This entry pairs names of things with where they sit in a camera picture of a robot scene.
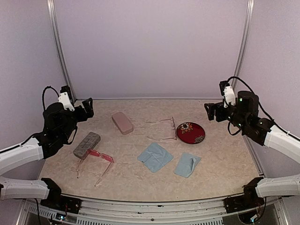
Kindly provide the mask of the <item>pink glasses case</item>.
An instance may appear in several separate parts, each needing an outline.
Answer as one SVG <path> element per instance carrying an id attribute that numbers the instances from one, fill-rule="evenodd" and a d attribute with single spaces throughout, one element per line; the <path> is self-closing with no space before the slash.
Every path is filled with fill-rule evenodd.
<path id="1" fill-rule="evenodd" d="M 123 135 L 133 132 L 134 127 L 128 117 L 123 112 L 117 112 L 112 115 L 112 120 Z"/>

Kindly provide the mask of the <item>large blue cleaning cloth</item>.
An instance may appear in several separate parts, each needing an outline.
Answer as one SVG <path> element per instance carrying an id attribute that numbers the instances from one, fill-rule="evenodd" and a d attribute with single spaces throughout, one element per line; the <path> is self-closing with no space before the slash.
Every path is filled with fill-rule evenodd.
<path id="1" fill-rule="evenodd" d="M 173 155 L 158 143 L 153 142 L 137 157 L 137 160 L 152 173 L 156 173 L 173 160 Z"/>

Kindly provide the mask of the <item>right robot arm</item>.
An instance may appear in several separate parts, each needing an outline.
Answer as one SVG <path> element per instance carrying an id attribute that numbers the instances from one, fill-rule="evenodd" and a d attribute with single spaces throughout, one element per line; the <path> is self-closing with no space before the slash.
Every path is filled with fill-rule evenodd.
<path id="1" fill-rule="evenodd" d="M 206 103 L 204 108 L 209 120 L 236 126 L 238 132 L 261 146 L 277 150 L 295 162 L 300 161 L 300 139 L 282 131 L 273 120 L 258 116 L 259 97 L 250 91 L 239 91 L 235 95 L 228 87 L 224 100 Z M 227 213 L 237 212 L 263 205 L 266 197 L 295 196 L 300 194 L 300 176 L 279 178 L 256 177 L 246 184 L 243 194 L 224 200 Z"/>

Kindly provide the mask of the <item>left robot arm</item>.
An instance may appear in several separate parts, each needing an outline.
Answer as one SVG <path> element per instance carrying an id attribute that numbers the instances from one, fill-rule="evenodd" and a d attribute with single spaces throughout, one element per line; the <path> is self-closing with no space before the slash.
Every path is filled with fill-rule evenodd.
<path id="1" fill-rule="evenodd" d="M 73 107 L 69 99 L 49 105 L 43 112 L 44 128 L 24 142 L 0 151 L 1 175 L 24 164 L 54 156 L 63 146 L 70 145 L 79 122 L 94 116 L 93 100 L 88 98 L 82 105 Z M 43 206 L 62 208 L 66 199 L 61 188 L 50 178 L 18 180 L 1 176 L 0 198 L 39 199 Z"/>

